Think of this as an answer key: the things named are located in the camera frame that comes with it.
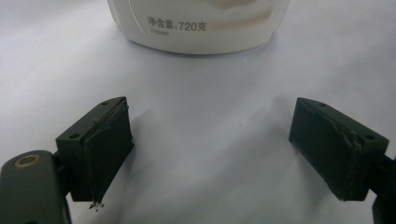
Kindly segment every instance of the white table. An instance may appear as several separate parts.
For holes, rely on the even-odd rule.
[[[0,164],[126,96],[136,155],[74,223],[373,223],[339,202],[288,141],[298,96],[390,140],[396,156],[394,0],[292,1],[264,46],[185,56],[125,39],[102,1],[0,1]]]

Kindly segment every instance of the white backdrop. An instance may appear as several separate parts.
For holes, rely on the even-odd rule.
[[[74,223],[373,223],[289,143],[298,96],[390,140],[396,2],[293,0],[264,46],[185,56],[125,39],[105,0],[0,0],[0,164],[126,96],[136,143],[95,213]]]

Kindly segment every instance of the black mount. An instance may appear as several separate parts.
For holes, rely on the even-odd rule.
[[[0,177],[0,223],[71,223],[65,199],[100,204],[134,147],[125,97],[97,105],[57,139],[58,151],[9,160]]]
[[[321,102],[298,98],[289,140],[342,201],[376,195],[375,224],[396,223],[396,161],[389,140]]]

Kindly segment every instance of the net weight label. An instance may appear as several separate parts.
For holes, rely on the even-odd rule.
[[[205,32],[206,31],[206,23],[205,22],[187,22],[187,21],[172,21],[163,18],[155,18],[155,17],[148,17],[148,24],[152,28],[162,28],[165,30],[179,30],[179,31],[186,31],[186,32]],[[157,35],[163,35],[169,32],[167,31],[160,31],[156,29],[151,29],[151,32]]]

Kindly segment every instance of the white container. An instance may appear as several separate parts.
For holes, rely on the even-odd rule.
[[[257,47],[271,38],[290,0],[108,0],[124,35],[141,45],[186,54]]]

